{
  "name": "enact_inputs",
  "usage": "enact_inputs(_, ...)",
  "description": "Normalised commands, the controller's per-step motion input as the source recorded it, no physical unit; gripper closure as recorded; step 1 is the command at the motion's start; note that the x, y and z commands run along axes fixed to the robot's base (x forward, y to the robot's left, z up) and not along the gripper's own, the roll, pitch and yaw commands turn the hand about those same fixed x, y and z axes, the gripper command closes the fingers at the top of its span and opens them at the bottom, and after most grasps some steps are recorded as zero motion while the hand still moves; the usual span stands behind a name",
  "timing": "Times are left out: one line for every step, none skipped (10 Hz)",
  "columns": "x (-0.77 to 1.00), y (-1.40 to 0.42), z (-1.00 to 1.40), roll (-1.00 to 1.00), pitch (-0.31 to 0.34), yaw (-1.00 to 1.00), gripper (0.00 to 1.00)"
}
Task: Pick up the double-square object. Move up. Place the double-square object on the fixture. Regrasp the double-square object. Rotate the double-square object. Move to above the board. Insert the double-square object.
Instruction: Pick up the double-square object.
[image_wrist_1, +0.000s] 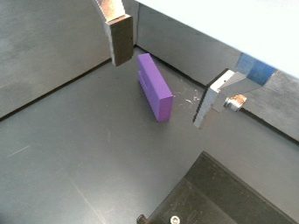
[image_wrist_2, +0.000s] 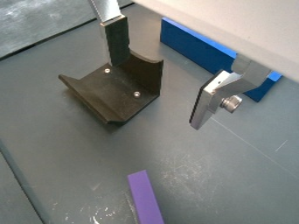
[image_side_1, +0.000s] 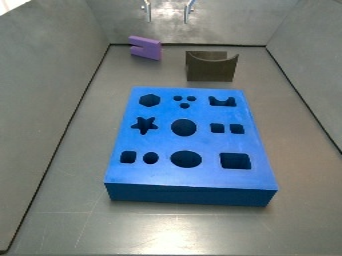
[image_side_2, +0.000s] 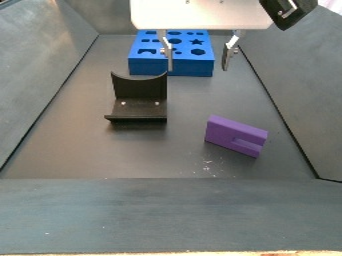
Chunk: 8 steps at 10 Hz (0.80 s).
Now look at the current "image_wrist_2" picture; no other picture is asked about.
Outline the gripper silver screw right finger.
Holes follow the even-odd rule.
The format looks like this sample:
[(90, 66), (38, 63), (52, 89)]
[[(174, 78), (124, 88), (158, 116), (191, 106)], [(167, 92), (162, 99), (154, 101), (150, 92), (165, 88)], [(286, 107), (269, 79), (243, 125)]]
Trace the gripper silver screw right finger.
[(219, 108), (233, 113), (242, 103), (238, 94), (258, 88), (271, 69), (239, 54), (231, 65), (233, 72), (225, 70), (205, 83), (191, 112), (190, 124), (198, 130)]

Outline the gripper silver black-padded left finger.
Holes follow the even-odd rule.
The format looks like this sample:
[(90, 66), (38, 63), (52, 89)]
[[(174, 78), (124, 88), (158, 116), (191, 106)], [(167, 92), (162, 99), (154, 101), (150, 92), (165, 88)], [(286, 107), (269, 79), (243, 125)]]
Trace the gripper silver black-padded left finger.
[(112, 67), (130, 58), (128, 21), (119, 9), (118, 0), (88, 0), (99, 21)]

